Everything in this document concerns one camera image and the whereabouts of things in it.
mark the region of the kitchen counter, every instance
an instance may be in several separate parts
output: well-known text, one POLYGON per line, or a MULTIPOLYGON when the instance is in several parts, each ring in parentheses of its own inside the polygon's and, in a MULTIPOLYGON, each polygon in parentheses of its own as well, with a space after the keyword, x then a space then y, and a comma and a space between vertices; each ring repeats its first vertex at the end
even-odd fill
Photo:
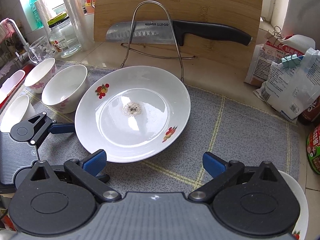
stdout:
MULTIPOLYGON (((156 54, 159 56, 176 57, 175 51, 169 51, 156 48, 143 48, 142 46, 132 46, 135 49, 142 50, 148 54, 156 54)), ((78 52, 71 57, 62 59, 65 61, 81 62, 84 64, 94 65, 98 67, 119 68, 124 60, 126 49, 117 43, 101 43, 96 42, 91 50, 78 52)), ((276 112, 266 103, 258 99, 253 91, 256 87, 243 82, 246 71, 233 68, 217 62, 196 58, 193 60, 184 60, 184 80, 186 84, 194 85, 204 90, 209 90, 217 94, 225 95, 243 104, 249 105, 261 111, 276 114, 276 112)), ((177 77, 180 77, 179 60, 158 59, 140 55, 130 51, 125 66, 129 65, 150 65, 165 69, 177 77)), ((298 182, 305 191, 310 207, 319 207, 314 214, 320 213, 320 206, 317 202, 320 198, 320 176, 314 174, 307 163, 305 138, 312 127, 305 127, 298 123, 300 131, 300 174, 298 182)), ((317 220, 309 219, 311 230, 308 231, 306 239, 311 240, 316 236, 317 220)))

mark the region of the glass jar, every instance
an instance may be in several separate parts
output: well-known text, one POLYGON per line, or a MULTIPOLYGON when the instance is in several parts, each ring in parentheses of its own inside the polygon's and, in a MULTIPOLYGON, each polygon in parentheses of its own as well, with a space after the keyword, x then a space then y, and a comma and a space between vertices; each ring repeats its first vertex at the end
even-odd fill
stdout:
POLYGON ((51 32, 49 41, 62 58, 76 53, 81 45, 67 12, 59 13, 48 21, 51 32))

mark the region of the yellow jar lid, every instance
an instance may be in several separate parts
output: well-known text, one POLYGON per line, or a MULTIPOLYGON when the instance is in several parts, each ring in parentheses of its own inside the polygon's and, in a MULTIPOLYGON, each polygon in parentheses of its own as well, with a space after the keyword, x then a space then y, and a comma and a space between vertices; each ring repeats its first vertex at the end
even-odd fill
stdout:
POLYGON ((51 27, 54 27, 54 26, 60 24, 62 22, 61 20, 64 20, 66 17, 68 17, 67 12, 60 12, 57 16, 51 18, 48 21, 49 27, 51 28, 51 27))

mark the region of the pink floral bowl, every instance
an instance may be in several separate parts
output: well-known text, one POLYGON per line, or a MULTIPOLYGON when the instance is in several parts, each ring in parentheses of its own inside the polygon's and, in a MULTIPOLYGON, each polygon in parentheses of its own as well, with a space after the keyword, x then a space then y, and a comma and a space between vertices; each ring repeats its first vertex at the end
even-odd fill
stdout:
POLYGON ((31 88, 35 93, 41 94, 46 84, 57 72, 55 62, 54 58, 47 58, 39 63, 30 71, 24 85, 31 88))
POLYGON ((62 114, 75 111, 89 89, 87 75, 88 70, 83 65, 73 65, 61 70, 45 86, 42 102, 62 114))

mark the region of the kitchen knife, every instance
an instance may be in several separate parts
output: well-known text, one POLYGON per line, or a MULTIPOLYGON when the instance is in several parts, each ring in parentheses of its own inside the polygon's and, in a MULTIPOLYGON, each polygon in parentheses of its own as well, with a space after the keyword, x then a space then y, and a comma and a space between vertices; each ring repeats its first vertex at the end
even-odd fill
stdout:
MULTIPOLYGON (((175 36, 183 46, 184 35, 190 33, 214 41, 234 41, 249 45, 252 37, 231 26, 217 23, 172 20, 175 36)), ((106 34, 106 41, 128 43, 131 22, 112 25, 106 34)), ((133 26, 132 43, 174 44, 169 21, 136 21, 133 26)))

